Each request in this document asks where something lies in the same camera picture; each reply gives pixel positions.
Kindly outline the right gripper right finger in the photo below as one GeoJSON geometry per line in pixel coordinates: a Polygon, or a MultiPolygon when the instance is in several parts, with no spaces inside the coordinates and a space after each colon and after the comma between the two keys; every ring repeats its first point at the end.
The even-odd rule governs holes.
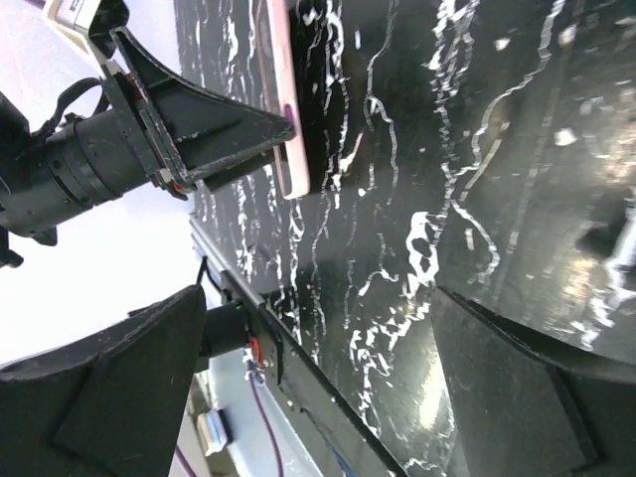
{"type": "Polygon", "coordinates": [[[632,476],[635,367],[444,287],[432,328],[473,476],[632,476]]]}

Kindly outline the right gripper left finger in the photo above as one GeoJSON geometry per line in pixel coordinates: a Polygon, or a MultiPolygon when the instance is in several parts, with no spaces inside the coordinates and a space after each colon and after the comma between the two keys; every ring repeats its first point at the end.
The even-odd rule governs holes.
{"type": "Polygon", "coordinates": [[[205,313],[191,285],[2,368],[2,475],[168,475],[205,313]]]}

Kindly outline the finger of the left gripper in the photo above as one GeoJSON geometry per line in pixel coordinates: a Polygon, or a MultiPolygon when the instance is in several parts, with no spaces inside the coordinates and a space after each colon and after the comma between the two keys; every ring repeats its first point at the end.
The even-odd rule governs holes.
{"type": "Polygon", "coordinates": [[[233,169],[294,137],[289,119],[204,89],[170,71],[131,34],[109,32],[130,91],[123,96],[141,123],[159,168],[175,182],[197,182],[233,169]]]}
{"type": "Polygon", "coordinates": [[[220,188],[231,184],[242,177],[253,173],[257,169],[262,168],[268,164],[267,157],[254,157],[233,168],[214,174],[204,180],[204,184],[210,190],[211,193],[219,190],[220,188]]]}

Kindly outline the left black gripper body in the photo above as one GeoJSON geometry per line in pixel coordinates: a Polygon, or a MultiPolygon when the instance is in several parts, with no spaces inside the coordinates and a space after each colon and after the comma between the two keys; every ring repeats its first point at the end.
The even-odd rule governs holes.
{"type": "Polygon", "coordinates": [[[9,234],[46,246],[57,227],[150,182],[183,200],[191,186],[160,174],[137,121],[143,89],[159,94],[196,85],[165,69],[154,79],[124,74],[80,79],[58,98],[36,132],[20,110],[1,99],[1,243],[9,234]]]}

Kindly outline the pink cased phone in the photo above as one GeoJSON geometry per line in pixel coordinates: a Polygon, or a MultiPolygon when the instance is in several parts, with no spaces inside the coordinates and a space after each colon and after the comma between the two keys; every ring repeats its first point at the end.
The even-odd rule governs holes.
{"type": "Polygon", "coordinates": [[[310,173],[296,90],[289,15],[284,1],[257,1],[254,42],[265,109],[290,122],[294,135],[273,148],[281,195],[298,199],[310,192],[310,173]]]}

